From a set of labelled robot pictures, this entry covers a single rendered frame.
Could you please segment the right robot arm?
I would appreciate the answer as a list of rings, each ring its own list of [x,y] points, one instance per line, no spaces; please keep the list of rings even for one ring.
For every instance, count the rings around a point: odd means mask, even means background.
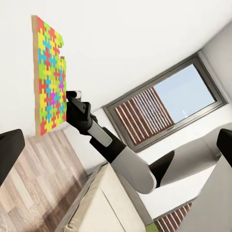
[[[91,113],[91,104],[82,101],[82,92],[67,91],[66,122],[82,135],[91,136],[90,143],[141,194],[198,174],[216,165],[222,153],[217,147],[221,129],[232,131],[232,122],[218,126],[207,135],[172,150],[148,164]]]

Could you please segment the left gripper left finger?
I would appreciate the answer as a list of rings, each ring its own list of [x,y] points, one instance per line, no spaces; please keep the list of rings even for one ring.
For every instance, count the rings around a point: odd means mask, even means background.
[[[0,134],[0,186],[25,147],[23,131],[16,129]]]

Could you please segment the jigsaw puzzle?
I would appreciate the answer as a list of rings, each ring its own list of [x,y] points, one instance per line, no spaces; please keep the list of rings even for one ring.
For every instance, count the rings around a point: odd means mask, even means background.
[[[62,36],[36,15],[31,16],[34,63],[35,137],[66,121],[66,60],[59,57]]]

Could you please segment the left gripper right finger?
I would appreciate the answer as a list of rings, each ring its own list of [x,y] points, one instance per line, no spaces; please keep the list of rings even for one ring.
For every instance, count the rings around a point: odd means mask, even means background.
[[[220,130],[217,146],[229,165],[232,167],[232,130]]]

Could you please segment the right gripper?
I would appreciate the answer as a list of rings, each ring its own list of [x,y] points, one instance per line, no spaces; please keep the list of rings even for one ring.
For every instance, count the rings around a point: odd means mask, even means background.
[[[91,104],[88,101],[80,102],[71,96],[67,98],[67,102],[66,122],[77,129],[83,128],[89,121]]]

